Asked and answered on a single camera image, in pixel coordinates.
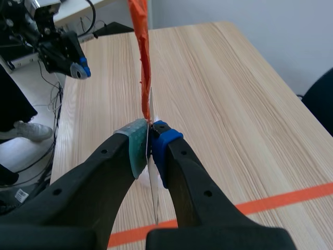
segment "person's leg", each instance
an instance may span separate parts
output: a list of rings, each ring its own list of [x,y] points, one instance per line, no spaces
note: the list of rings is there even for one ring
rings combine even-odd
[[[27,123],[37,115],[37,111],[2,66],[0,79],[0,140],[24,137],[42,141],[50,138],[53,134],[51,128]]]

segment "black pants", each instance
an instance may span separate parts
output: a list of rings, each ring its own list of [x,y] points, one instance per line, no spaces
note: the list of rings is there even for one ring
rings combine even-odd
[[[31,106],[22,91],[0,66],[0,131],[14,128],[16,121],[28,122],[37,111]]]

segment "white label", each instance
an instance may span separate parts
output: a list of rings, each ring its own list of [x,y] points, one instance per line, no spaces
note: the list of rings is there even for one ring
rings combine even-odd
[[[27,194],[25,191],[23,191],[22,189],[19,189],[16,192],[15,198],[20,202],[23,203],[25,201],[26,198],[28,198],[29,194]]]

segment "orange cloth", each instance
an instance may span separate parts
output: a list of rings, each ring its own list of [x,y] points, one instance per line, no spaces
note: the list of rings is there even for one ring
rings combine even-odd
[[[147,0],[128,0],[134,32],[139,43],[142,71],[141,71],[141,106],[144,117],[150,120],[149,92],[150,92],[150,59],[148,36]]]

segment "orange tape line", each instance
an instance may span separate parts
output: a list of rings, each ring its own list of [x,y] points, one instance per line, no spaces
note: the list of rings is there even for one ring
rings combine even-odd
[[[261,211],[274,209],[298,202],[308,201],[333,194],[333,183],[322,184],[309,187],[307,189],[297,190],[289,193],[279,194],[256,201],[245,202],[236,205],[236,207],[245,215],[258,213]],[[176,228],[177,221],[170,220],[160,223],[158,226],[149,225],[140,228],[129,229],[126,231],[113,233],[110,237],[108,247],[114,247],[122,244],[144,240],[147,233],[156,228]]]

